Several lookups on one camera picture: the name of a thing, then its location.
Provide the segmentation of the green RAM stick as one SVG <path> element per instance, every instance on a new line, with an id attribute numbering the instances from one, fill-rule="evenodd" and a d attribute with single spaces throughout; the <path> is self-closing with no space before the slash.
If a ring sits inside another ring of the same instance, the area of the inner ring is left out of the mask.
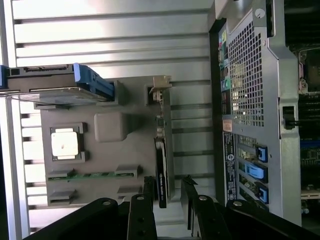
<path id="1" fill-rule="evenodd" d="M 77 173 L 74 171 L 68 172 L 64 175 L 49 176 L 49 181 L 71 181 L 83 179 L 101 179 L 101 178 L 133 178 L 134 172 L 94 172 L 94 173 Z"/>

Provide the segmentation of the grey plastic parts rack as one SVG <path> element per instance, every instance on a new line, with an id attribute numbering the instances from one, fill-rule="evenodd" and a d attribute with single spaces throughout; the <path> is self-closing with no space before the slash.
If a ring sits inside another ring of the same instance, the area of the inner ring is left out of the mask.
<path id="1" fill-rule="evenodd" d="M 154 177 L 157 200 L 156 224 L 176 226 L 184 215 L 175 186 L 166 208 L 159 207 L 156 181 L 156 115 L 159 105 L 149 90 L 155 76 L 111 79 L 113 101 L 84 105 L 40 105 L 41 143 L 36 147 L 36 163 L 29 166 L 27 180 L 42 188 L 41 197 L 29 197 L 32 227 L 44 227 L 98 198 L 121 203 L 143 192 L 144 178 Z M 75 159 L 57 159 L 52 154 L 51 133 L 72 128 L 77 132 L 79 154 Z M 135 177 L 49 181 L 48 177 L 70 172 L 134 173 Z"/>

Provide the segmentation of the silver CPU chip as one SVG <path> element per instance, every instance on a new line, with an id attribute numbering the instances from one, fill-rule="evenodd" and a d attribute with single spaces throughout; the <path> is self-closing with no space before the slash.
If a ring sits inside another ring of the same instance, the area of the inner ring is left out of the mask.
<path id="1" fill-rule="evenodd" d="M 52 155 L 58 160 L 75 159 L 79 154 L 78 133 L 72 128 L 58 128 L 51 133 Z"/>

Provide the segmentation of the green motherboard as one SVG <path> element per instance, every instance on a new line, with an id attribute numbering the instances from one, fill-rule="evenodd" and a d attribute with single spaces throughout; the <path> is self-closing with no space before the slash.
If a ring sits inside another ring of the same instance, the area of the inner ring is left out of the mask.
<path id="1" fill-rule="evenodd" d="M 320 0 L 284 0 L 286 45 L 298 59 L 299 52 L 320 47 Z M 320 92 L 302 94 L 298 77 L 300 141 L 320 140 Z M 320 147 L 300 147 L 301 214 L 320 213 Z"/>

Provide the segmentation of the blue expansion slot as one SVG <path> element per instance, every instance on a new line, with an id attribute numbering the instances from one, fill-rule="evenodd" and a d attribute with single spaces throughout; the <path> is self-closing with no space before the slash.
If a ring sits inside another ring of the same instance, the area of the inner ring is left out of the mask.
<path id="1" fill-rule="evenodd" d="M 301 140 L 301 148 L 320 148 L 320 140 Z"/>

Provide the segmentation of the open dark grey PC case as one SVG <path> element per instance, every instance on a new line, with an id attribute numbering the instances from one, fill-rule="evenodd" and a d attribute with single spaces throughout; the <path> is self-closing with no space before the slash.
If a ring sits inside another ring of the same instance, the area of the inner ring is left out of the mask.
<path id="1" fill-rule="evenodd" d="M 300 225 L 299 65 L 285 0 L 213 0 L 208 34 L 216 198 Z"/>

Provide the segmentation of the hard disk in blue caddy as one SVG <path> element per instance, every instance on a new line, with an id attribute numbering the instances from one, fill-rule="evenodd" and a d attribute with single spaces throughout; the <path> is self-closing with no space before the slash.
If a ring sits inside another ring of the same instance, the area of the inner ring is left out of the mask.
<path id="1" fill-rule="evenodd" d="M 79 63 L 16 68 L 0 65 L 0 97 L 39 105 L 92 105 L 112 102 L 115 86 Z"/>

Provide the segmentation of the CPU socket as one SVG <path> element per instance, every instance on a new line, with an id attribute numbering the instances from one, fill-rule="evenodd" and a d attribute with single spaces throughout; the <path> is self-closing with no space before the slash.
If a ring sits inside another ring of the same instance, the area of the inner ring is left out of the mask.
<path id="1" fill-rule="evenodd" d="M 298 59 L 300 92 L 320 93 L 320 47 L 301 50 Z"/>

